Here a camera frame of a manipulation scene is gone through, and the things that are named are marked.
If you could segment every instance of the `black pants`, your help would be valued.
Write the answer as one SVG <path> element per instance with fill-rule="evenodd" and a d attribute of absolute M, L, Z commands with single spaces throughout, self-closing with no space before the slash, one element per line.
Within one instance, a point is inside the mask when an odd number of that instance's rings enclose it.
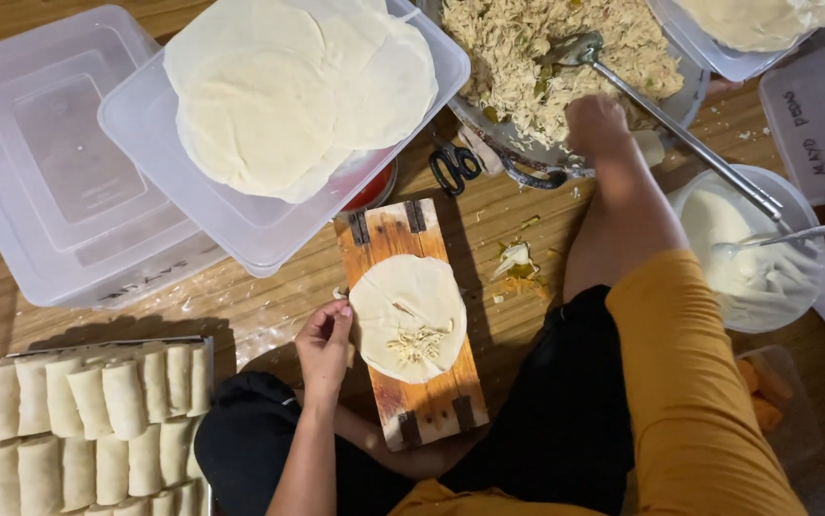
<path fill-rule="evenodd" d="M 590 288 L 547 315 L 487 436 L 439 478 L 442 485 L 620 513 L 633 449 L 619 335 L 604 305 L 609 291 Z M 293 395 L 256 372 L 226 380 L 216 393 L 195 447 L 228 516 L 266 512 L 300 416 Z M 336 437 L 339 514 L 385 515 L 413 486 Z"/>

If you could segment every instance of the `wooden rolling board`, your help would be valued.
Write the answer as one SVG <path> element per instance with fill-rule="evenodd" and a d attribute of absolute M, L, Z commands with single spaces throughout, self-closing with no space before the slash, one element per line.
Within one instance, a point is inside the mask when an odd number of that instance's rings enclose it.
<path fill-rule="evenodd" d="M 333 223 L 349 288 L 395 254 L 447 262 L 431 199 L 338 217 Z M 469 337 L 453 368 L 426 384 L 408 384 L 368 368 L 387 446 L 394 451 L 437 441 L 488 423 Z"/>

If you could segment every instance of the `wooden floor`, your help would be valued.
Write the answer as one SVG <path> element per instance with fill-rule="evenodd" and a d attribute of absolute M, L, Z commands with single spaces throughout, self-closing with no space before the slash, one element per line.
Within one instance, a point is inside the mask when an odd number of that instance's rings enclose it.
<path fill-rule="evenodd" d="M 0 39 L 44 22 L 84 10 L 91 0 L 0 0 Z M 209 2 L 158 0 L 120 2 L 155 37 L 166 36 L 194 18 Z M 783 172 L 766 121 L 756 83 L 704 107 L 694 132 L 729 161 Z M 453 117 L 441 112 L 439 126 L 453 133 Z M 424 135 L 400 155 L 400 178 L 392 202 L 433 197 L 450 262 L 465 289 L 469 336 L 490 413 L 504 401 L 518 365 L 540 329 L 550 303 L 533 294 L 492 300 L 487 276 L 498 241 L 518 237 L 532 244 L 533 257 L 558 291 L 562 283 L 561 253 L 567 252 L 593 192 L 592 180 L 568 183 L 553 192 L 521 190 L 504 176 L 479 177 L 452 201 L 437 189 L 427 169 L 432 148 Z M 681 152 L 670 152 L 656 174 L 671 190 L 704 166 Z M 519 231 L 521 221 L 539 215 L 541 222 Z M 273 371 L 292 385 L 300 368 L 291 343 L 304 318 L 345 287 L 340 253 L 332 225 L 321 229 L 271 278 L 256 279 L 233 260 L 226 260 L 188 281 L 116 312 L 40 309 L 18 291 L 0 256 L 0 357 L 28 348 L 89 344 L 115 339 L 159 338 L 192 334 L 216 339 L 216 378 L 248 366 Z M 825 325 L 811 311 L 777 332 L 733 335 L 745 351 L 781 344 L 793 354 L 819 419 L 825 439 Z M 343 401 L 376 420 L 367 371 L 350 370 Z M 811 514 L 825 515 L 825 446 L 817 456 L 789 472 Z"/>

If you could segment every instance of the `person's hand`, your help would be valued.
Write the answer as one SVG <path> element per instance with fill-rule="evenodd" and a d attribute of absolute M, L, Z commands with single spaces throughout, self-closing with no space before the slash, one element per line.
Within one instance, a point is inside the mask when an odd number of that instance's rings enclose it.
<path fill-rule="evenodd" d="M 345 377 L 351 327 L 348 299 L 336 299 L 316 309 L 295 337 L 306 407 L 335 409 Z"/>
<path fill-rule="evenodd" d="M 587 157 L 596 156 L 621 141 L 632 139 L 626 112 L 614 98 L 589 95 L 566 108 L 567 144 Z"/>

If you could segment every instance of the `black scissors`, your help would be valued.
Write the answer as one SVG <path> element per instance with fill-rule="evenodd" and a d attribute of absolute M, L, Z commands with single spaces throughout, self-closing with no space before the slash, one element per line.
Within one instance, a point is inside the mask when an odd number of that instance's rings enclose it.
<path fill-rule="evenodd" d="M 428 164 L 431 167 L 431 172 L 434 173 L 434 178 L 441 184 L 441 190 L 447 192 L 452 197 L 456 197 L 464 193 L 464 181 L 475 179 L 482 173 L 482 167 L 479 166 L 479 161 L 473 155 L 473 151 L 466 147 L 457 147 L 450 141 L 447 141 L 438 136 L 438 128 L 434 124 L 429 123 L 426 126 L 431 141 L 437 149 L 431 153 L 428 158 Z M 451 181 L 447 180 L 443 169 L 451 176 Z"/>

